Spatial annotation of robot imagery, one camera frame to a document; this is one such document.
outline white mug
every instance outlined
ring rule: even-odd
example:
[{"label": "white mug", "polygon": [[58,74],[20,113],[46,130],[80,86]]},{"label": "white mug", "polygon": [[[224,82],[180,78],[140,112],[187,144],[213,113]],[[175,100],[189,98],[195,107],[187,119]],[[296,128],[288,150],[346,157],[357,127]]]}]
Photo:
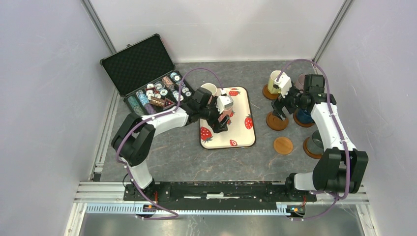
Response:
[{"label": "white mug", "polygon": [[216,96],[216,93],[217,93],[216,85],[211,84],[211,83],[206,83],[206,84],[201,85],[201,87],[210,91],[213,96]]}]

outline gray floor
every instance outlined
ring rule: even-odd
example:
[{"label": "gray floor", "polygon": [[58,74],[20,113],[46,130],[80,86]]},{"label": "gray floor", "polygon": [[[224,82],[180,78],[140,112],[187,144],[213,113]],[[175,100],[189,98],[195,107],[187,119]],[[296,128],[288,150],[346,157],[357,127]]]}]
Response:
[{"label": "gray floor", "polygon": [[[328,206],[308,206],[307,215]],[[291,222],[284,216],[201,216],[183,215],[176,220],[145,222],[133,215],[86,214],[80,235],[114,236],[363,236],[356,206],[338,205],[327,215],[305,222]]]},{"label": "gray floor", "polygon": [[[156,181],[219,181],[219,180],[284,180],[290,173],[313,170],[317,161],[308,157],[302,142],[316,126],[302,128],[292,116],[283,131],[273,131],[265,123],[272,111],[271,101],[264,98],[262,88],[269,75],[279,70],[285,61],[201,62],[179,63],[177,69],[185,74],[194,67],[207,67],[215,71],[224,87],[242,86],[248,90],[251,103],[256,144],[250,148],[206,150],[200,146],[198,123],[170,130],[154,138],[147,162]],[[292,65],[287,74],[292,80],[301,73],[314,73],[308,63]],[[203,83],[218,85],[215,77],[205,71],[194,71],[186,78],[196,89]],[[112,131],[118,130],[129,109],[121,100]],[[293,141],[294,151],[289,155],[278,154],[273,141],[286,136]],[[115,162],[115,151],[109,145],[100,181],[121,181],[126,170]]]}]

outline black foam lid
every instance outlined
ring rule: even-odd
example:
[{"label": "black foam lid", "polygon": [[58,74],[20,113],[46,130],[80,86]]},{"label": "black foam lid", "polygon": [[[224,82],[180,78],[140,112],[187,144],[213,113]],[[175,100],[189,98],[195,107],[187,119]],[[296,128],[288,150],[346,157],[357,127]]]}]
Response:
[{"label": "black foam lid", "polygon": [[158,34],[104,58],[100,63],[122,96],[175,69]]}]

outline white wall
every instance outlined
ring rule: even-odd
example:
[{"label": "white wall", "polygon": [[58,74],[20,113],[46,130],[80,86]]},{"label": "white wall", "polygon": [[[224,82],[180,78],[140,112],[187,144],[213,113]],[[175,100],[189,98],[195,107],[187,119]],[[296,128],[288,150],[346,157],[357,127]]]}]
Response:
[{"label": "white wall", "polygon": [[319,64],[356,146],[383,236],[417,224],[417,2],[355,1]]},{"label": "white wall", "polygon": [[80,1],[0,3],[0,235],[63,235],[114,87]]},{"label": "white wall", "polygon": [[174,61],[313,58],[343,0],[91,0],[119,51],[159,33]]}]

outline metal rod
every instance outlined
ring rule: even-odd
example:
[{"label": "metal rod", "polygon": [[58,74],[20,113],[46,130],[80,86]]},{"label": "metal rod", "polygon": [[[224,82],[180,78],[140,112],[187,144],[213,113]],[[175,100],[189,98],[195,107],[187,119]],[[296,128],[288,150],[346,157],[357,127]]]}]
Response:
[{"label": "metal rod", "polygon": [[89,14],[91,21],[93,22],[94,26],[96,27],[98,33],[100,34],[101,38],[103,39],[104,43],[106,44],[107,48],[112,54],[115,54],[116,48],[114,47],[109,35],[107,34],[106,30],[104,29],[103,24],[101,23],[100,18],[97,15],[94,7],[90,0],[81,0],[81,3],[86,8],[87,13]]},{"label": "metal rod", "polygon": [[342,22],[343,18],[346,15],[346,12],[351,7],[354,0],[345,0],[337,13],[336,17],[333,20],[330,28],[328,29],[325,38],[323,39],[319,49],[317,50],[315,56],[313,57],[314,62],[318,62],[323,55],[323,52],[327,48],[328,44],[330,43],[331,39],[333,38],[334,33],[336,32],[337,28],[339,28],[340,23]]}]

